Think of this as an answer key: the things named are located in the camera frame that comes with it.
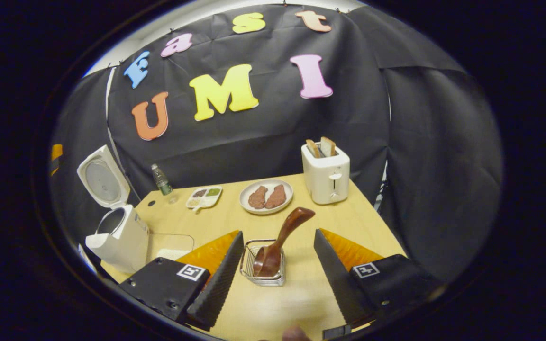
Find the wooden table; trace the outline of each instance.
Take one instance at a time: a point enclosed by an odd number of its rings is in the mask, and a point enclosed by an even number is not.
[[[310,199],[302,173],[276,179],[290,183],[294,197],[286,208],[271,215],[250,214],[239,204],[240,192],[256,180],[221,184],[223,192],[218,203],[197,214],[185,207],[196,188],[175,188],[173,196],[177,196],[178,201],[171,204],[160,192],[153,191],[136,207],[152,233],[149,261],[160,248],[191,250],[236,229],[243,231],[244,242],[277,238],[284,219],[293,209],[301,206],[316,212],[284,244],[286,283],[283,287],[254,285],[240,274],[238,266],[216,325],[208,332],[215,337],[274,341],[281,339],[285,328],[299,324],[310,338],[321,340],[322,330],[345,324],[313,248],[318,228],[337,233],[384,257],[405,255],[385,222],[352,181],[349,181],[349,196],[345,201],[317,205]],[[102,267],[117,281],[130,276],[104,262]]]

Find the toaster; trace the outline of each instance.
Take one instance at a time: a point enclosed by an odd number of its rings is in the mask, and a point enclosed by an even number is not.
[[[336,154],[315,158],[304,144],[303,154],[305,184],[313,201],[320,205],[347,199],[349,194],[349,157],[336,147]]]

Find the rice cooker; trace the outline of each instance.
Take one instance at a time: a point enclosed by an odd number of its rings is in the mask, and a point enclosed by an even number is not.
[[[77,175],[97,203],[112,209],[102,217],[96,232],[85,238],[85,246],[115,269],[136,272],[147,261],[149,229],[127,204],[130,185],[109,147],[103,145],[85,158]]]

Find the white plate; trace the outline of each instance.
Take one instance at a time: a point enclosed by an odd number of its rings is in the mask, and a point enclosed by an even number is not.
[[[250,195],[260,187],[264,186],[267,188],[267,192],[264,194],[264,200],[265,202],[269,199],[271,196],[271,193],[273,193],[273,189],[275,186],[279,186],[280,184],[283,185],[283,189],[286,191],[286,201],[279,205],[278,207],[271,208],[271,209],[255,209],[254,207],[251,207],[249,203],[247,203],[247,200],[250,198]],[[254,214],[271,214],[278,211],[281,211],[284,207],[290,203],[292,200],[292,196],[294,196],[294,190],[292,190],[292,186],[290,186],[289,183],[286,181],[282,181],[280,179],[265,179],[261,181],[257,181],[250,186],[247,186],[239,195],[239,203],[241,207],[245,208],[246,211]]]

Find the bread slice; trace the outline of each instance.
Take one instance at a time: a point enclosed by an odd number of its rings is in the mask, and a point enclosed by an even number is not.
[[[323,157],[333,157],[336,155],[336,143],[329,138],[322,136],[319,146],[321,147]]]
[[[321,158],[321,154],[319,153],[319,148],[313,142],[313,140],[307,140],[307,148],[310,150],[310,152],[313,154],[315,158]]]

